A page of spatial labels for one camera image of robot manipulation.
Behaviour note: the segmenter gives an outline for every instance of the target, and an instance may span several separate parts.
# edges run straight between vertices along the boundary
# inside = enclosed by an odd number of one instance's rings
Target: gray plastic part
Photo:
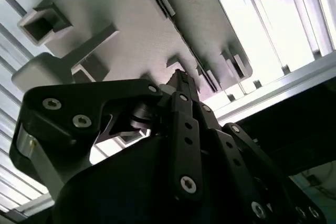
[[[44,52],[26,63],[12,76],[12,82],[23,92],[38,86],[73,83],[70,68],[63,61]]]

